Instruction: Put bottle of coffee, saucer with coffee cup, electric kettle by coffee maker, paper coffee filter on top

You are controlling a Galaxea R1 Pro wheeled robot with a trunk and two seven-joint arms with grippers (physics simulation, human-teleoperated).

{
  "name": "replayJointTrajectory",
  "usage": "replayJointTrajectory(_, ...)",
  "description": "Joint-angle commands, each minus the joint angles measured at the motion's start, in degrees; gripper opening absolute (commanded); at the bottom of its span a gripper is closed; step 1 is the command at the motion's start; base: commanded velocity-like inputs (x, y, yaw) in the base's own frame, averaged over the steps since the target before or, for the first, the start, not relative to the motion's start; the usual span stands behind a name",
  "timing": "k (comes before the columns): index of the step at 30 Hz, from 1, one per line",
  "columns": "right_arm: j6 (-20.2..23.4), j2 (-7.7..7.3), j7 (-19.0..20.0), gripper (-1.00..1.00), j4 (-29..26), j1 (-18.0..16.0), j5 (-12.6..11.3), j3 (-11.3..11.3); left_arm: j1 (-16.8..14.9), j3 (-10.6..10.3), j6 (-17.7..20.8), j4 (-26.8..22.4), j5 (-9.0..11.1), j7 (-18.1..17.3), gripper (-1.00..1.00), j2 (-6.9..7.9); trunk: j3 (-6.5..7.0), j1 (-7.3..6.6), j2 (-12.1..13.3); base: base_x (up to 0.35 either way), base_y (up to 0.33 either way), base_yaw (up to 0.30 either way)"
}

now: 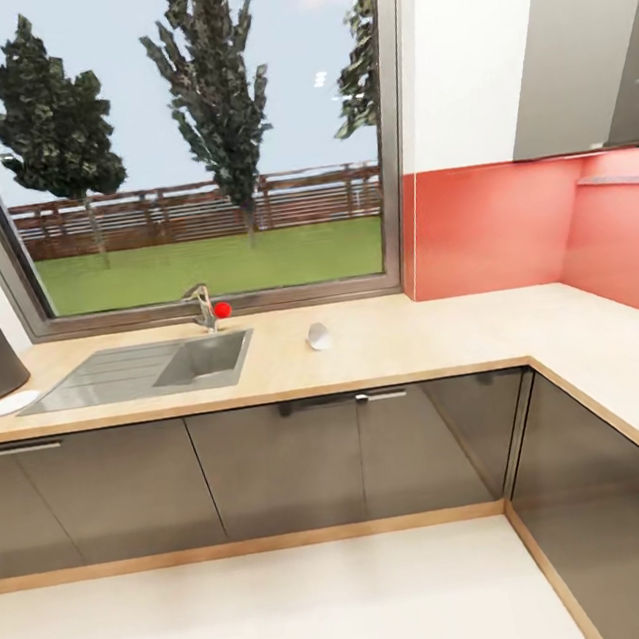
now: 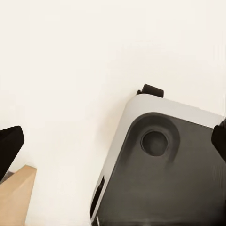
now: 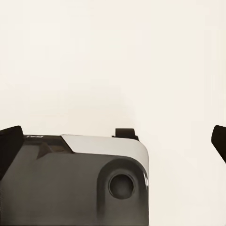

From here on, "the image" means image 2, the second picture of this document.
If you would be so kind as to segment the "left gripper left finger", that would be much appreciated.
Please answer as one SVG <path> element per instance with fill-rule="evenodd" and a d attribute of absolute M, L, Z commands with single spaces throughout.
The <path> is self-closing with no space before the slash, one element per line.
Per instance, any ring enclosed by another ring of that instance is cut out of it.
<path fill-rule="evenodd" d="M 21 126 L 0 130 L 0 181 L 24 144 Z"/>

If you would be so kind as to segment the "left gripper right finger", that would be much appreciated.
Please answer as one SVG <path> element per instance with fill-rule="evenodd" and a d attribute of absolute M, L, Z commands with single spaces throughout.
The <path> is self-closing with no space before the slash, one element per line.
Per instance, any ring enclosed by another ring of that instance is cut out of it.
<path fill-rule="evenodd" d="M 226 163 L 226 127 L 216 125 L 212 132 L 211 142 Z"/>

